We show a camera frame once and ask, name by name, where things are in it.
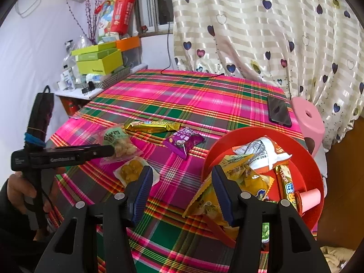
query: red heart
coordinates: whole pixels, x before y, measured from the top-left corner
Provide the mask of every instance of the red heart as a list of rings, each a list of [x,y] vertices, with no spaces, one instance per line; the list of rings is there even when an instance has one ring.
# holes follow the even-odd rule
[[[287,61],[286,60],[281,60],[281,65],[282,65],[282,67],[286,68],[287,67]]]
[[[205,55],[205,51],[204,50],[197,49],[197,56],[199,58],[203,57],[204,55]]]

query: blue rubber band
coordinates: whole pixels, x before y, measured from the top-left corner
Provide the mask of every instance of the blue rubber band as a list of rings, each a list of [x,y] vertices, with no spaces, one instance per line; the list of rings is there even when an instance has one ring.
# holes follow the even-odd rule
[[[31,144],[34,144],[36,146],[40,146],[42,148],[45,148],[46,147],[46,143],[44,141],[42,141],[41,139],[29,134],[29,133],[25,133],[25,141],[28,142],[28,143],[31,143]]]

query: red plastic bowl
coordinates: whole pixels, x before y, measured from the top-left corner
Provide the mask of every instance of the red plastic bowl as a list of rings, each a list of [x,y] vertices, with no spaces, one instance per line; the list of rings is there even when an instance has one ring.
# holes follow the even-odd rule
[[[265,127],[244,127],[233,131],[217,140],[208,152],[201,173],[203,181],[211,172],[213,166],[219,164],[225,155],[233,155],[232,147],[247,144],[254,139],[267,135],[283,148],[288,154],[292,154],[289,162],[289,168],[292,174],[292,180],[295,190],[305,192],[307,190],[318,189],[321,193],[321,202],[314,208],[306,211],[302,216],[307,227],[312,230],[318,222],[324,205],[324,186],[319,168],[310,153],[295,141],[293,138],[282,132],[265,128]],[[279,201],[280,193],[278,191],[277,178],[273,170],[264,173],[273,177],[274,184],[268,193],[272,200]],[[214,232],[215,236],[228,246],[234,247],[235,241],[230,239],[223,230],[213,221],[208,221],[207,225]]]

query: curtain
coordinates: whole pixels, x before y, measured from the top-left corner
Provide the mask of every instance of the curtain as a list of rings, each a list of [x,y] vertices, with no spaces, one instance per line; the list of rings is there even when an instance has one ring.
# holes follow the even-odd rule
[[[312,102],[326,149],[363,109],[363,28],[345,0],[172,0],[180,70],[224,73]]]

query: yellow-green box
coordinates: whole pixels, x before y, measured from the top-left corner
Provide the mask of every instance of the yellow-green box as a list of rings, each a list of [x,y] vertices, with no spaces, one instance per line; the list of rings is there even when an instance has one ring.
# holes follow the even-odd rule
[[[80,55],[80,54],[85,54],[85,53],[90,53],[90,52],[99,52],[99,51],[111,49],[111,48],[116,48],[115,41],[109,42],[109,43],[104,43],[104,44],[99,44],[99,45],[92,45],[92,46],[81,48],[81,49],[76,49],[76,50],[72,51],[71,55]]]
[[[81,74],[107,75],[123,64],[121,51],[105,56],[100,60],[78,61],[77,66]]]

